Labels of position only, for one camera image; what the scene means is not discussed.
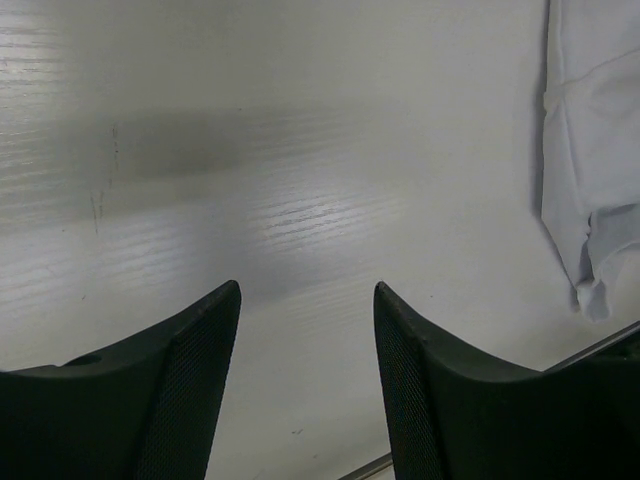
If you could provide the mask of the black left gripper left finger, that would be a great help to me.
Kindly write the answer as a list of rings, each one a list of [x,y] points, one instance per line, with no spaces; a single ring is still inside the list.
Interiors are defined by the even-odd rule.
[[[5,479],[202,479],[241,309],[230,280],[66,364],[1,375]]]

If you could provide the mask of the white skirt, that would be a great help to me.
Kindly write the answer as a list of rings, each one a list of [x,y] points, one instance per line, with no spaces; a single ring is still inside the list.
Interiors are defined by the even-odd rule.
[[[549,4],[541,219],[598,322],[639,248],[639,4]]]

